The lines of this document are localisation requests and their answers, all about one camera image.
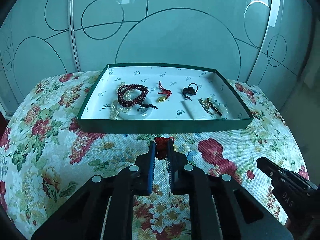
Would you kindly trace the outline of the red knotted cord charm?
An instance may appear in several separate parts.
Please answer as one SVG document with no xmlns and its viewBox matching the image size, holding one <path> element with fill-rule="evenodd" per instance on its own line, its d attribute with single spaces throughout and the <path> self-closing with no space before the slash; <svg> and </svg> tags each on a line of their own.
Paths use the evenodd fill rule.
<svg viewBox="0 0 320 240">
<path fill-rule="evenodd" d="M 156 158 L 158 160 L 165 160 L 168 153 L 168 141 L 174 142 L 174 137 L 155 137 L 156 143 Z"/>
</svg>

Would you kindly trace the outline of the red tassel gold charm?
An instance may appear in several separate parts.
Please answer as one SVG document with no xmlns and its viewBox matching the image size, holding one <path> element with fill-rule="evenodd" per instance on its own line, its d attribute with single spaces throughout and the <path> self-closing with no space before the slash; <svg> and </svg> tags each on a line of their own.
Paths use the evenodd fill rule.
<svg viewBox="0 0 320 240">
<path fill-rule="evenodd" d="M 170 98 L 172 92 L 168 89 L 165 89 L 162 86 L 161 81 L 158 82 L 158 86 L 159 86 L 159 90 L 160 90 L 160 92 L 158 92 L 158 95 L 160 95 L 160 97 L 156 100 L 156 102 L 160 103 L 160 102 L 167 101 L 168 98 Z"/>
</svg>

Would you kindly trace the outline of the green jewelry box tray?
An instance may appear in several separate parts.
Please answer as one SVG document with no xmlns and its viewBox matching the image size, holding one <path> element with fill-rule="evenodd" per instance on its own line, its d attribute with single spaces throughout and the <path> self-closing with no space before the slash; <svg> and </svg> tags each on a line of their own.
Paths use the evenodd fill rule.
<svg viewBox="0 0 320 240">
<path fill-rule="evenodd" d="M 119 134 L 239 130 L 252 120 L 217 70 L 164 63 L 109 64 L 76 116 L 83 131 Z"/>
</svg>

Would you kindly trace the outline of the white jade bar pendant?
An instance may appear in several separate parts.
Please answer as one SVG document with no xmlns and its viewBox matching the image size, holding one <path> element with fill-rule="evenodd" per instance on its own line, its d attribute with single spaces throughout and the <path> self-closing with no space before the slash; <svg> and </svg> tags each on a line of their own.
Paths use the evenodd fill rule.
<svg viewBox="0 0 320 240">
<path fill-rule="evenodd" d="M 193 120 L 202 120 L 208 118 L 208 113 L 197 100 L 184 100 L 182 105 Z"/>
</svg>

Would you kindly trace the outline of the white jade bangle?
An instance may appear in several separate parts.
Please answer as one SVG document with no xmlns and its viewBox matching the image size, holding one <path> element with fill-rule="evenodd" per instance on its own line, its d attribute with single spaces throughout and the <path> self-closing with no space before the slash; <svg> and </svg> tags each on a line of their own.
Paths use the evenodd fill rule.
<svg viewBox="0 0 320 240">
<path fill-rule="evenodd" d="M 117 104 L 117 111 L 119 117 L 124 120 L 143 120 L 146 119 L 153 111 L 152 107 L 144 108 L 140 105 L 133 107 L 123 107 L 119 103 Z"/>
</svg>

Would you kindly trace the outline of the glass sliding wardrobe doors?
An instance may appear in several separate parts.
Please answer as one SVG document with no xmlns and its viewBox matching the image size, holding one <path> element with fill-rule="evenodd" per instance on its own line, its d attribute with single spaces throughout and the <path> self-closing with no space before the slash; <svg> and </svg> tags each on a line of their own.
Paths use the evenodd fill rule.
<svg viewBox="0 0 320 240">
<path fill-rule="evenodd" d="M 214 68 L 281 108 L 314 31 L 306 0 L 7 0 L 1 111 L 13 116 L 45 77 L 128 62 Z"/>
</svg>

